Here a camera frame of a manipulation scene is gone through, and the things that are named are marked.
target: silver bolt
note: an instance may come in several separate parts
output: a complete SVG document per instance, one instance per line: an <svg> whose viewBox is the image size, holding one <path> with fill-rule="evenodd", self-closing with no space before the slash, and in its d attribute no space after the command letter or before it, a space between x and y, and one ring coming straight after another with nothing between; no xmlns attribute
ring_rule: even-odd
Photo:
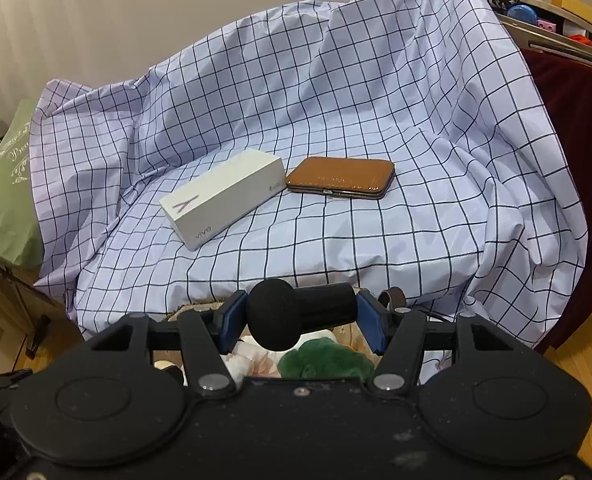
<svg viewBox="0 0 592 480"><path fill-rule="evenodd" d="M391 390L399 390L405 386L405 380L397 374L380 374L374 377L374 386L378 390L390 392Z"/></svg>
<svg viewBox="0 0 592 480"><path fill-rule="evenodd" d="M299 386L294 390L294 395L296 397L306 397L311 393L309 388L305 388L304 386Z"/></svg>
<svg viewBox="0 0 592 480"><path fill-rule="evenodd" d="M223 374L207 374L198 379L198 385L209 392L222 390L229 386L229 379Z"/></svg>

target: brown wallet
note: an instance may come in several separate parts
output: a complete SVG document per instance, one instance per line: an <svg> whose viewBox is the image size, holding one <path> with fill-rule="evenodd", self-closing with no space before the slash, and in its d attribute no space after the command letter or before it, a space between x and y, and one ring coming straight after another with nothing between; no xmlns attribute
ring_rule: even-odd
<svg viewBox="0 0 592 480"><path fill-rule="evenodd" d="M396 172L379 158L308 156L287 177L287 188L346 198L382 198Z"/></svg>

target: smartphone box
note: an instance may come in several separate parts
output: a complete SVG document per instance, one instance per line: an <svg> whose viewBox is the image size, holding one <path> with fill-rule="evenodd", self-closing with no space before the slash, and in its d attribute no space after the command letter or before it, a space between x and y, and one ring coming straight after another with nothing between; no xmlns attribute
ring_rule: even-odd
<svg viewBox="0 0 592 480"><path fill-rule="evenodd" d="M160 199L160 205L192 251L285 189L279 156L245 150Z"/></svg>

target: red velvet cloth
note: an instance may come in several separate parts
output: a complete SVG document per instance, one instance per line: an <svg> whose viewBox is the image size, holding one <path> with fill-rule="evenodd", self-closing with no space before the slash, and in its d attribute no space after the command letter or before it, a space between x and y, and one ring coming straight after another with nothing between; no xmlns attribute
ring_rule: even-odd
<svg viewBox="0 0 592 480"><path fill-rule="evenodd" d="M562 317L538 345L558 347L592 313L592 67L553 54L524 50L584 207L589 228L585 269Z"/></svg>

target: pink object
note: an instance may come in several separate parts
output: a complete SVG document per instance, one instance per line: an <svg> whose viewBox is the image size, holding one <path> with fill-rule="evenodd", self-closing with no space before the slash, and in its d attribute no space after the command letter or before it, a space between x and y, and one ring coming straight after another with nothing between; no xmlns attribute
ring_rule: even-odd
<svg viewBox="0 0 592 480"><path fill-rule="evenodd" d="M549 32L556 31L556 24L548 22L547 20L538 20L536 24L539 28L544 28L544 30L548 30Z"/></svg>

